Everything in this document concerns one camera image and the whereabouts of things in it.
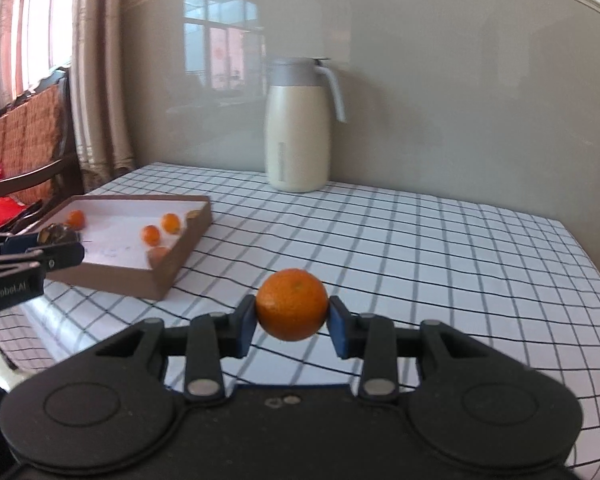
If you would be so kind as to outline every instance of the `metal screw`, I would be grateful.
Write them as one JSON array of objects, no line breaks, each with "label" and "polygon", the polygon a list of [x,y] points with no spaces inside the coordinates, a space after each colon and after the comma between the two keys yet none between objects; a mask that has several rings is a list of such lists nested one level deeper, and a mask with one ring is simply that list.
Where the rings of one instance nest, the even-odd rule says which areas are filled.
[{"label": "metal screw", "polygon": [[395,383],[389,379],[369,379],[363,385],[367,395],[382,397],[389,395],[395,390]]},{"label": "metal screw", "polygon": [[220,384],[212,379],[196,379],[187,384],[187,391],[196,397],[210,397],[220,390]]},{"label": "metal screw", "polygon": [[282,401],[282,399],[280,399],[280,397],[271,397],[270,399],[264,401],[264,405],[268,408],[271,408],[272,410],[282,408],[283,404],[284,402]]},{"label": "metal screw", "polygon": [[302,399],[297,395],[287,395],[282,397],[282,400],[289,406],[295,406],[296,404],[300,404],[302,402]]}]

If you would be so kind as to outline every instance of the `black robotic gripper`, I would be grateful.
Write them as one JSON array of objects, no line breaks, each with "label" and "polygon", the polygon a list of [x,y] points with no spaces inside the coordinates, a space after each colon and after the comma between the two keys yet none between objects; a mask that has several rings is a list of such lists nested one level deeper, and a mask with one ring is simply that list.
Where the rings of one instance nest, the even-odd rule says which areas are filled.
[{"label": "black robotic gripper", "polygon": [[[220,361],[247,355],[254,297],[230,315],[165,329],[145,319],[17,386],[0,428],[18,461],[3,478],[59,480],[574,480],[582,424],[563,385],[443,323],[396,328],[330,299],[328,329],[348,384],[241,384]],[[185,356],[184,393],[162,382]],[[398,388],[397,358],[421,383]]]}]

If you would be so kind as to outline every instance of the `jug handle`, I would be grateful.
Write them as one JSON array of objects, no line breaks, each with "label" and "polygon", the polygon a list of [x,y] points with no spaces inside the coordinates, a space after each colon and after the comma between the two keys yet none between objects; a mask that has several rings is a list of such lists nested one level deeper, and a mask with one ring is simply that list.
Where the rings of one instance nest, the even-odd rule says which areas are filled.
[{"label": "jug handle", "polygon": [[344,113],[344,101],[342,99],[342,93],[340,92],[340,83],[338,83],[338,78],[335,75],[335,72],[331,68],[327,68],[321,65],[321,60],[315,60],[315,70],[318,74],[324,74],[329,81],[329,86],[331,88],[331,94],[333,95],[333,103],[336,108],[336,119],[341,123],[347,122],[347,117]]}]

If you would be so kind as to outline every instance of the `table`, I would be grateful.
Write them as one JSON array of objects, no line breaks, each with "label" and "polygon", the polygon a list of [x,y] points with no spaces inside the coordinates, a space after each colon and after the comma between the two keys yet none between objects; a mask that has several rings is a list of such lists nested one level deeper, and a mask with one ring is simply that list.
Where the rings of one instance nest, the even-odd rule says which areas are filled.
[{"label": "table", "polygon": [[[584,409],[569,464],[600,479],[600,274],[560,222],[487,205],[329,183],[278,192],[261,173],[152,164],[94,194],[206,194],[214,223],[163,301],[46,282],[45,295],[0,314],[0,346],[42,368],[146,317],[181,326],[230,312],[270,273],[301,267],[353,312],[414,327],[439,319],[567,384]],[[412,359],[398,363],[413,388]],[[357,387],[360,363],[341,361],[326,331],[288,343],[258,328],[244,360],[222,361],[235,383]],[[183,358],[166,383],[181,388]]]}]

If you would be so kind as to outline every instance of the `cream-colored pitcher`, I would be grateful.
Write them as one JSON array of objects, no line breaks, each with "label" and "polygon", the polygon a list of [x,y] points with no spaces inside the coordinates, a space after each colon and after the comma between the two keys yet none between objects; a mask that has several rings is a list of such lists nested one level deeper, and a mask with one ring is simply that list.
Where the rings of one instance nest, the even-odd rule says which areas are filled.
[{"label": "cream-colored pitcher", "polygon": [[322,60],[292,57],[274,60],[265,118],[269,183],[282,191],[320,189],[329,179],[331,112],[320,75],[327,78],[336,118],[345,122],[340,85]]}]

